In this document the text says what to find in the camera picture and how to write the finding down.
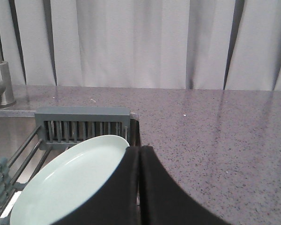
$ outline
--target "white curtain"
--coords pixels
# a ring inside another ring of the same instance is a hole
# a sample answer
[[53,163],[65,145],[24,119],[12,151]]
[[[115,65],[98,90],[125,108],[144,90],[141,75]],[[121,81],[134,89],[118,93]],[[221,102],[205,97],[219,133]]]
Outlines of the white curtain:
[[281,90],[281,0],[0,0],[13,84]]

